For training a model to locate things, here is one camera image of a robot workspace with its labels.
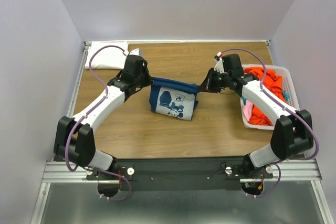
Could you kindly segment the navy blue t-shirt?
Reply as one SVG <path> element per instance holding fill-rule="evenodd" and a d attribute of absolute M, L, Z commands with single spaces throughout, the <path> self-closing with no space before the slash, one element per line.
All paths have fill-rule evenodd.
<path fill-rule="evenodd" d="M 153 78 L 149 103 L 151 111 L 181 120 L 192 120 L 198 85 L 165 78 Z"/>

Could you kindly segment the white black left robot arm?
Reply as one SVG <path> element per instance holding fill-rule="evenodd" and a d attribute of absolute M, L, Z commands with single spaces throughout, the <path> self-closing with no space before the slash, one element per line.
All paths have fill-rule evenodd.
<path fill-rule="evenodd" d="M 112 179 L 117 160 L 96 148 L 95 132 L 112 111 L 151 83 L 147 61 L 139 55 L 128 55 L 124 68 L 89 106 L 71 118 L 63 116 L 58 121 L 54 154 L 77 166 L 96 168 L 104 179 Z"/>

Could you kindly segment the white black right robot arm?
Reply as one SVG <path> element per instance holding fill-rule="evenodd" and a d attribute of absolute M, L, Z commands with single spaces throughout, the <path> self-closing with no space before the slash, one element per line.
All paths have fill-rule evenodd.
<path fill-rule="evenodd" d="M 317 146 L 308 111 L 287 105 L 264 86 L 263 79 L 245 73 L 238 54 L 219 52 L 215 61 L 198 90 L 219 93 L 229 88 L 261 110 L 274 126 L 270 143 L 243 157 L 241 171 L 246 177 L 255 177 L 264 166 Z"/>

